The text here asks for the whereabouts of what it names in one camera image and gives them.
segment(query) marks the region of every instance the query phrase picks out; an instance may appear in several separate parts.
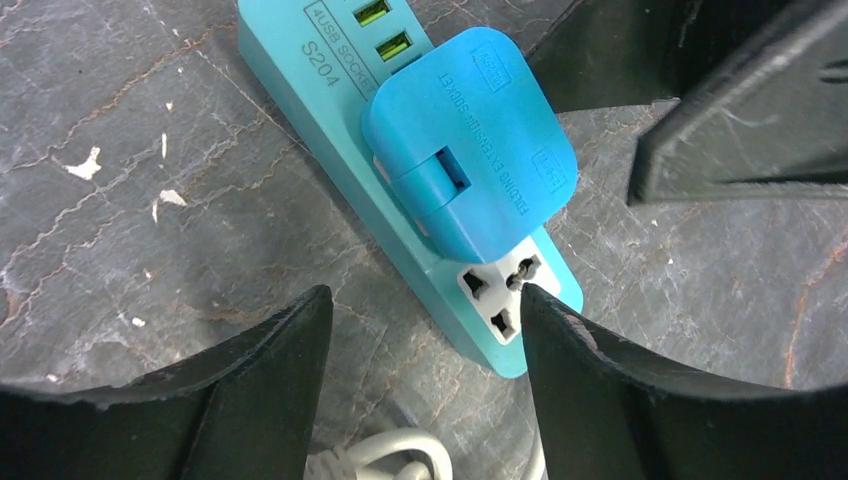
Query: teal power strip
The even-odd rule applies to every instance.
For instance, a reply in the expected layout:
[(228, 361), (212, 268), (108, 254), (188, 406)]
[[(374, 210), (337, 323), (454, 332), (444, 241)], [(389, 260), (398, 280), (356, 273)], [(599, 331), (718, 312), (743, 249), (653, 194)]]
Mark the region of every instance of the teal power strip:
[[(361, 134), (379, 85), (433, 49), (406, 2), (240, 0), (239, 15), (247, 64), (454, 347), (503, 377), (524, 374), (520, 323), (504, 325), (486, 313), (497, 298), (476, 304), (463, 286), (469, 272), (497, 276), (504, 262), (468, 265), (435, 253), (382, 182)], [(555, 276), (557, 296), (580, 311), (582, 291), (548, 233), (539, 227), (528, 240)]]

